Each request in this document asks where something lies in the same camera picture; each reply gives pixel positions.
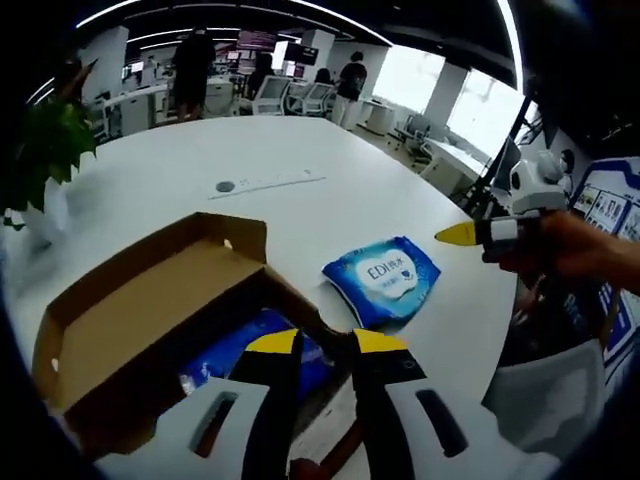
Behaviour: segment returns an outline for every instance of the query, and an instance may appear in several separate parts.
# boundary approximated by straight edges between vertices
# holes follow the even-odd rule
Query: cardboard box
[[[346,336],[266,265],[266,239],[263,222],[196,213],[118,253],[47,307],[33,378],[87,456],[144,444],[158,416],[184,398],[179,369],[263,307],[339,355]]]

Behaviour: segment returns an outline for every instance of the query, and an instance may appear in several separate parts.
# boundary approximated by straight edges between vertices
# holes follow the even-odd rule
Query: blue bag
[[[404,325],[440,276],[431,259],[406,237],[349,252],[322,272],[351,306],[362,328],[389,322]]]
[[[181,370],[179,377],[183,390],[190,394],[207,383],[210,377],[227,378],[251,342],[290,328],[291,324],[279,312],[262,310],[256,318],[219,339]],[[332,372],[333,363],[325,357],[322,348],[305,335],[298,400],[304,400],[309,393],[323,385]]]

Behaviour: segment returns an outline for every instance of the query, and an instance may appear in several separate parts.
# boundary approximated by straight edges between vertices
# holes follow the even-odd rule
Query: ceiling light
[[[146,40],[147,38],[159,37],[161,35],[171,35],[172,33],[185,33],[193,30],[192,28],[181,28],[180,30],[168,30],[166,32],[151,33],[149,35],[143,35],[142,37],[131,38],[127,40],[127,43],[137,42],[138,40]]]
[[[182,43],[182,40],[174,40],[173,42],[156,43],[155,45],[147,45],[146,47],[140,47],[140,50],[149,50],[150,48],[166,47],[167,45],[177,45]]]
[[[34,105],[39,104],[42,100],[44,100],[45,98],[47,98],[49,95],[51,95],[51,92],[53,92],[53,88],[47,90],[44,95],[42,95],[38,100],[36,100],[35,102],[33,102]]]
[[[174,33],[186,33],[186,32],[190,32],[192,30],[193,30],[193,28],[181,28],[180,30],[168,30],[166,32],[151,33],[149,35],[143,35],[142,37],[136,37],[136,38],[132,38],[130,40],[127,40],[127,43],[137,42],[138,40],[146,40],[147,38],[159,37],[161,35],[171,35],[171,34],[174,34]],[[211,28],[207,28],[207,30],[225,31],[225,32],[240,31],[239,28],[230,28],[230,27],[211,27]]]
[[[237,42],[237,38],[212,38],[213,42]],[[147,45],[146,47],[140,47],[140,50],[149,50],[150,48],[165,47],[167,45],[176,45],[182,43],[182,40],[174,40],[173,42],[156,43],[155,45]]]
[[[279,33],[278,36],[282,38],[288,38],[289,40],[293,40],[295,42],[297,42],[298,40],[301,40],[299,37],[294,37],[293,35],[286,35],[284,33]]]
[[[507,27],[507,34],[509,35],[509,43],[511,44],[511,55],[513,56],[513,63],[516,70],[516,90],[524,95],[524,71],[522,67],[522,52],[520,50],[520,41],[518,40],[518,30],[516,29],[516,22],[513,18],[513,12],[509,6],[508,0],[497,0],[500,7],[500,13],[502,13],[502,19]]]
[[[324,23],[320,23],[316,20],[311,20],[310,18],[306,18],[306,17],[300,17],[298,15],[294,15],[292,13],[287,13],[287,12],[281,12],[280,10],[272,10],[270,8],[264,8],[264,7],[254,7],[253,5],[234,5],[234,4],[230,4],[230,3],[186,3],[183,5],[176,5],[174,8],[174,10],[176,8],[193,8],[193,7],[223,7],[223,8],[243,8],[245,10],[256,10],[259,12],[269,12],[269,13],[274,13],[276,15],[281,15],[283,17],[291,17],[291,18],[297,18],[298,20],[302,20],[304,22],[308,22],[308,23],[313,23],[314,25],[318,25],[319,27],[322,27],[326,30],[330,30],[333,32],[337,32],[337,33],[342,33],[344,35],[347,35],[349,38],[354,38],[351,35],[348,35],[344,32],[341,32],[340,30],[338,30],[335,27],[331,27],[329,25],[325,25]]]
[[[47,81],[44,83],[44,85],[42,85],[38,90],[36,90],[35,92],[33,92],[33,94],[32,94],[32,95],[29,97],[29,99],[27,100],[27,103],[29,103],[31,100],[33,100],[33,99],[34,99],[34,97],[35,97],[36,95],[38,95],[42,90],[44,90],[45,88],[47,88],[47,87],[51,84],[51,82],[53,82],[53,77],[52,77],[52,78],[50,78],[49,80],[47,80]]]
[[[169,7],[156,8],[155,10],[147,10],[145,12],[133,13],[131,15],[128,15],[128,16],[124,17],[124,19],[125,20],[131,20],[132,18],[144,17],[145,15],[149,15],[151,13],[166,12],[168,10],[169,10]]]
[[[383,37],[379,33],[374,32],[370,28],[365,27],[364,25],[356,22],[355,20],[351,20],[350,18],[345,17],[344,15],[341,15],[339,13],[336,13],[336,12],[332,11],[332,10],[329,10],[328,8],[321,7],[321,6],[316,5],[314,3],[306,2],[305,0],[289,0],[289,1],[293,2],[293,3],[297,3],[299,5],[304,5],[305,7],[313,8],[314,10],[318,10],[319,12],[323,12],[323,13],[326,13],[328,15],[333,15],[334,17],[339,18],[340,20],[348,22],[351,25],[353,25],[355,27],[358,27],[358,28],[360,28],[361,30],[364,30],[367,33],[370,33],[371,35],[373,35],[373,36],[379,38],[380,40],[382,40],[384,43],[386,43],[390,47],[393,47],[393,42],[391,42],[391,40],[386,39],[385,37]]]
[[[100,18],[101,16],[106,15],[107,13],[113,12],[114,10],[117,10],[122,7],[126,7],[127,5],[131,5],[132,3],[137,3],[139,1],[140,0],[125,0],[124,2],[116,3],[115,5],[112,5],[109,8],[105,8],[104,10],[94,15],[91,15],[90,17],[85,18],[84,20],[82,20],[80,23],[76,25],[76,28],[80,28],[89,22],[93,22],[96,18]]]

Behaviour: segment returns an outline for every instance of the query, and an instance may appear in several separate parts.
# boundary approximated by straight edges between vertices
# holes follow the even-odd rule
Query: person
[[[576,158],[570,149],[566,149],[563,150],[560,160],[564,166],[564,175],[558,182],[558,185],[560,185],[564,190],[564,194],[568,201],[573,193],[573,178],[571,175],[573,174],[573,169],[576,165]]]
[[[272,63],[273,57],[270,54],[258,53],[256,57],[256,69],[251,75],[249,75],[249,80],[247,80],[245,96],[249,100],[253,100],[254,98],[256,98],[256,95],[258,94],[258,91],[260,90],[265,77],[274,74],[273,69],[271,68]]]
[[[333,80],[331,80],[331,73],[328,68],[321,68],[316,73],[315,83],[326,83],[327,85],[333,85]]]
[[[127,76],[122,81],[122,91],[123,92],[133,92],[140,85],[138,84],[138,79],[134,72],[131,69],[127,69]]]
[[[352,128],[351,124],[354,121],[358,99],[367,80],[368,73],[362,64],[363,60],[362,52],[355,52],[351,55],[351,63],[344,67],[340,73],[338,94],[333,105],[331,120],[346,130]]]
[[[156,73],[158,68],[158,62],[155,61],[153,55],[149,55],[147,61],[144,62],[142,69],[142,82],[140,86],[148,87],[156,83]]]
[[[640,295],[640,243],[609,235],[568,212],[546,215],[541,224],[557,249],[554,266],[560,275],[602,279],[613,288]],[[528,274],[542,264],[544,254],[516,250],[504,255],[498,263],[503,270]]]
[[[207,71],[214,54],[206,28],[194,28],[178,45],[173,57],[176,72],[173,96],[178,106],[178,122],[200,117],[207,93]]]

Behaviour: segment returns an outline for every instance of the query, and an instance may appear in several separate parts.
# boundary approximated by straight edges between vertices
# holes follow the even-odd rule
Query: white table
[[[326,179],[208,200],[222,180],[287,177],[303,169]],[[22,285],[9,298],[27,365],[42,313],[55,296],[124,247],[194,211],[266,221],[269,263],[341,331],[356,321],[322,267],[351,249],[408,236],[442,275],[399,336],[433,381],[477,401],[498,364],[515,276],[482,263],[480,247],[435,241],[437,231],[467,216],[381,150],[324,119],[219,118],[137,133],[99,147],[97,161],[83,160],[67,197],[68,240],[26,262]],[[12,232],[7,239],[11,262],[20,262],[24,235]],[[16,281],[9,279],[14,290]],[[353,392],[347,388],[338,401],[351,408]],[[335,411],[319,417],[294,455],[322,458],[348,427],[334,427],[345,408]],[[323,427],[329,434],[318,437]],[[313,445],[314,438],[324,445]],[[353,472],[366,478],[362,448],[343,472],[342,478]]]

